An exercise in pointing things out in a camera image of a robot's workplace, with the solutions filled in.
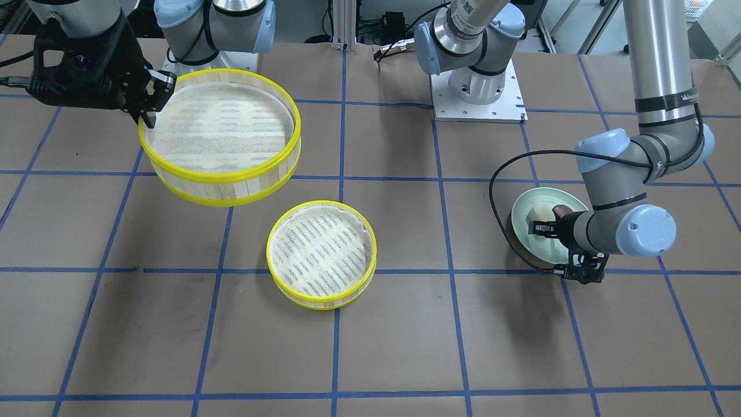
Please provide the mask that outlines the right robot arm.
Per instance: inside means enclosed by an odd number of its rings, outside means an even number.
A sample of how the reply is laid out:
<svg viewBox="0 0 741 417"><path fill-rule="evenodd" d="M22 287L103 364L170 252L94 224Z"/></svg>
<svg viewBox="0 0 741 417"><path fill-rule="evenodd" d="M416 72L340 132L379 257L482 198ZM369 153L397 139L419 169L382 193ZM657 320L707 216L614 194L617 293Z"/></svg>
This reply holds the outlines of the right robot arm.
<svg viewBox="0 0 741 417"><path fill-rule="evenodd" d="M153 127L174 94L177 75L155 69L118 1L29 1L41 22L34 70L21 87L45 105L120 110ZM267 53L273 1L156 1L169 59L188 68L227 52Z"/></svg>

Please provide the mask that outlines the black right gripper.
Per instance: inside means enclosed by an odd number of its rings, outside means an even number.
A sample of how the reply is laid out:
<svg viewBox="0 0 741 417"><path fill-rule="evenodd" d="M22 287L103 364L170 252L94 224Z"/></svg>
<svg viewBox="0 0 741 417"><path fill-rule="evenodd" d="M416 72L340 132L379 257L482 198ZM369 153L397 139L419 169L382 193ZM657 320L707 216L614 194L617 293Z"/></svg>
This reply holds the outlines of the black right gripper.
<svg viewBox="0 0 741 417"><path fill-rule="evenodd" d="M121 10L38 10L29 95L45 105L120 110L154 129L177 84L146 60Z"/></svg>

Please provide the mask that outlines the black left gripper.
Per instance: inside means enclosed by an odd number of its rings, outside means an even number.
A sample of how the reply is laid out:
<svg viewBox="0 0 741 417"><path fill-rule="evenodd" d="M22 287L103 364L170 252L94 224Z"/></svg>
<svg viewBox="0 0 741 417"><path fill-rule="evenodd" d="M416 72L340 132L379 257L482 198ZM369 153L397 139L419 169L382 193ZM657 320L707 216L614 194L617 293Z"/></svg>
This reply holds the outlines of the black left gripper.
<svg viewBox="0 0 741 417"><path fill-rule="evenodd" d="M566 263L556 264L554 274L578 283L601 283L608 254L600 253L588 240L590 211L556 214L556 221L530 221L530 235L558 238L567 249Z"/></svg>

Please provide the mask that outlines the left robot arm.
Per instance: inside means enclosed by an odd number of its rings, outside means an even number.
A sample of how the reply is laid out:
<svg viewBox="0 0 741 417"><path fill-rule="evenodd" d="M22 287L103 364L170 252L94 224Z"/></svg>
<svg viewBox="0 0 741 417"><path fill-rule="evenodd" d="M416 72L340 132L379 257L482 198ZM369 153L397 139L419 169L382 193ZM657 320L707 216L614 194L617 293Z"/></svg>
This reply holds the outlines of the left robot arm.
<svg viewBox="0 0 741 417"><path fill-rule="evenodd" d="M549 189L524 193L532 202L509 214L521 236L512 251L535 271L599 283L612 254L656 258L674 245L677 224L648 200L647 185L705 161L715 139L702 121L691 69L682 1L624 1L638 133L606 130L570 152L590 208L570 209ZM490 105L505 89L505 70L526 25L508 1L453 1L413 24L424 73L449 75L459 100Z"/></svg>

